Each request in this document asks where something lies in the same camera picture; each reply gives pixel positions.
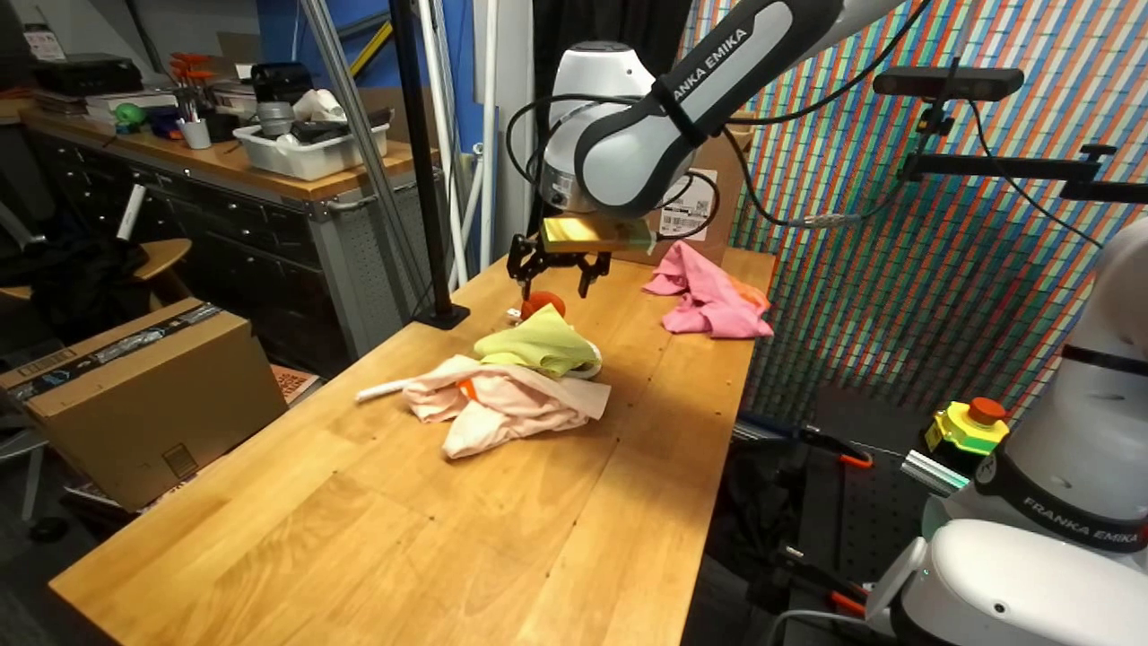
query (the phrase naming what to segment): workbench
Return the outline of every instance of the workbench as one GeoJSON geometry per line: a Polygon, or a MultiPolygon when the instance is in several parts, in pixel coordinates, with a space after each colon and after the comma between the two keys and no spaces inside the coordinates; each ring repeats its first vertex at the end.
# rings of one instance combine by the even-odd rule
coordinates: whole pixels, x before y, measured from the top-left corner
{"type": "Polygon", "coordinates": [[[377,244],[361,169],[290,181],[252,169],[237,140],[188,152],[37,107],[23,110],[23,127],[55,195],[86,230],[112,236],[133,184],[142,184],[133,236],[189,236],[189,292],[252,321],[276,364],[330,378],[396,335],[426,293],[412,153],[402,140],[387,140],[383,153],[398,212],[377,244]]]}
{"type": "MultiPolygon", "coordinates": [[[[768,286],[774,259],[723,268],[768,286]]],[[[445,464],[445,424],[355,405],[506,327],[496,262],[454,330],[398,330],[49,590],[117,643],[679,643],[753,342],[667,335],[649,272],[536,281],[601,349],[599,424],[445,464]]]]}

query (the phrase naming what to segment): green cloth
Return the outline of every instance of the green cloth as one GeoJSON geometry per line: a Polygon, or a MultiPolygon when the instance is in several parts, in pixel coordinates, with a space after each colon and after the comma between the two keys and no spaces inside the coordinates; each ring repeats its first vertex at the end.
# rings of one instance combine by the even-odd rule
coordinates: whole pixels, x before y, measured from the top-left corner
{"type": "Polygon", "coordinates": [[[488,365],[528,365],[549,378],[565,378],[599,364],[591,342],[583,342],[554,306],[509,330],[479,338],[472,355],[488,365]]]}

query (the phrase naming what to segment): cable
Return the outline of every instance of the cable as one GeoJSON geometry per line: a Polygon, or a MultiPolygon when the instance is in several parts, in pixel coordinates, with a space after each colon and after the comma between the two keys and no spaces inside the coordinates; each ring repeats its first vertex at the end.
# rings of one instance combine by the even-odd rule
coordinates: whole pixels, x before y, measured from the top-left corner
{"type": "Polygon", "coordinates": [[[549,97],[536,97],[531,104],[516,107],[506,123],[506,132],[503,132],[503,146],[506,146],[506,157],[509,164],[516,169],[521,181],[536,184],[536,175],[521,164],[516,152],[514,152],[514,128],[525,115],[538,110],[543,104],[559,104],[559,101],[589,101],[589,104],[636,104],[637,97],[599,97],[599,95],[549,95],[549,97]]]}
{"type": "Polygon", "coordinates": [[[1073,230],[1081,242],[1087,242],[1087,244],[1094,244],[1094,248],[1104,248],[1102,242],[1094,242],[1094,236],[1084,232],[1081,227],[1073,227],[1073,221],[1059,220],[1056,212],[1046,212],[1027,188],[1018,188],[1018,184],[1006,172],[1006,164],[998,160],[998,153],[994,153],[994,146],[991,146],[991,140],[985,140],[985,132],[984,132],[984,119],[979,119],[977,101],[967,101],[967,107],[971,107],[971,123],[977,123],[977,140],[979,140],[984,153],[998,164],[998,175],[1001,175],[1022,202],[1031,202],[1031,210],[1035,210],[1045,220],[1059,221],[1063,230],[1073,230]]]}
{"type": "Polygon", "coordinates": [[[764,631],[764,646],[783,646],[783,639],[787,639],[787,622],[830,622],[830,626],[860,626],[860,628],[866,628],[866,622],[860,622],[860,617],[850,617],[850,615],[826,615],[826,610],[799,610],[799,607],[793,607],[793,610],[787,610],[787,615],[778,615],[778,617],[772,622],[772,628],[764,631]]]}
{"type": "Polygon", "coordinates": [[[559,132],[569,119],[577,119],[580,110],[589,110],[589,107],[597,107],[597,104],[607,104],[607,101],[591,101],[591,104],[580,104],[580,107],[575,107],[569,115],[562,115],[559,123],[554,123],[549,128],[546,128],[546,138],[538,140],[538,146],[531,152],[531,157],[528,157],[528,172],[536,169],[536,181],[531,184],[538,184],[538,153],[546,153],[546,145],[549,145],[549,138],[554,132],[559,132]]]}
{"type": "Polygon", "coordinates": [[[854,77],[845,79],[838,89],[826,95],[823,101],[806,104],[806,107],[796,107],[788,115],[768,115],[768,119],[729,119],[732,127],[778,127],[778,123],[796,123],[796,119],[806,119],[813,110],[823,110],[826,104],[838,101],[844,95],[850,95],[857,84],[866,84],[893,49],[898,42],[907,36],[907,29],[925,15],[933,0],[921,0],[907,22],[893,31],[893,38],[854,77]]]}
{"type": "Polygon", "coordinates": [[[675,206],[686,190],[693,190],[693,181],[696,181],[701,172],[686,172],[686,184],[683,184],[683,190],[675,190],[670,199],[665,199],[656,210],[667,210],[667,206],[675,206]]]}
{"type": "Polygon", "coordinates": [[[905,190],[905,175],[898,175],[898,184],[893,184],[893,190],[878,202],[878,206],[870,206],[868,212],[857,212],[857,214],[838,214],[838,212],[826,212],[826,214],[812,214],[812,220],[778,220],[774,212],[768,212],[764,206],[762,206],[762,199],[758,199],[758,190],[753,190],[753,172],[750,172],[750,160],[745,160],[745,153],[744,153],[744,146],[736,145],[736,138],[723,128],[723,140],[729,140],[729,146],[732,146],[732,153],[736,153],[736,160],[740,160],[740,169],[744,169],[744,181],[745,181],[745,199],[750,199],[750,206],[753,206],[753,212],[762,214],[762,220],[768,220],[772,227],[783,227],[783,230],[830,230],[830,227],[844,227],[844,221],[866,221],[868,214],[876,214],[876,212],[882,212],[882,210],[890,210],[893,202],[898,202],[898,195],[905,190]]]}
{"type": "Polygon", "coordinates": [[[701,184],[705,184],[705,188],[715,190],[709,214],[705,214],[701,227],[686,230],[686,232],[675,232],[675,236],[656,232],[656,242],[689,242],[689,236],[703,232],[703,230],[719,220],[719,206],[722,206],[719,184],[715,184],[709,175],[703,175],[703,172],[686,172],[686,175],[689,175],[689,184],[701,181],[701,184]]]}
{"type": "Polygon", "coordinates": [[[528,181],[531,188],[538,188],[538,184],[543,184],[543,153],[546,153],[546,152],[543,152],[543,146],[536,146],[536,152],[531,152],[531,157],[528,157],[528,164],[525,164],[525,169],[531,172],[531,181],[528,181]]]}

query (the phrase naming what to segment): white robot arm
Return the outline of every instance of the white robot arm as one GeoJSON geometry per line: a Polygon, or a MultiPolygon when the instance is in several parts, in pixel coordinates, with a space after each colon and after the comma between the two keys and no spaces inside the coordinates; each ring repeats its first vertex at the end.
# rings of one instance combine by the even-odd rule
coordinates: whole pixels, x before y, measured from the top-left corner
{"type": "Polygon", "coordinates": [[[905,0],[744,0],[665,79],[637,68],[637,97],[565,132],[577,190],[612,214],[646,214],[686,157],[762,88],[854,36],[905,0]]]}
{"type": "Polygon", "coordinates": [[[1144,573],[1081,546],[991,521],[913,537],[866,602],[902,643],[1139,646],[1144,573]]]}
{"type": "Polygon", "coordinates": [[[955,517],[1035,529],[1102,553],[1148,546],[1148,220],[1102,255],[1063,365],[955,517]]]}

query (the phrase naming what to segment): cabinet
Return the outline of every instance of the cabinet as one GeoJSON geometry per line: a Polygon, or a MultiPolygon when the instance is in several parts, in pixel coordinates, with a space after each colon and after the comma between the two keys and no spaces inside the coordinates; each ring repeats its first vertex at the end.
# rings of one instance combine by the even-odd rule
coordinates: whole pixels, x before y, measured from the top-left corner
{"type": "Polygon", "coordinates": [[[84,230],[112,236],[142,184],[133,242],[189,236],[188,286],[252,321],[274,364],[333,378],[406,322],[402,293],[424,293],[424,255],[398,284],[383,281],[361,206],[293,202],[42,128],[29,140],[84,230]]]}

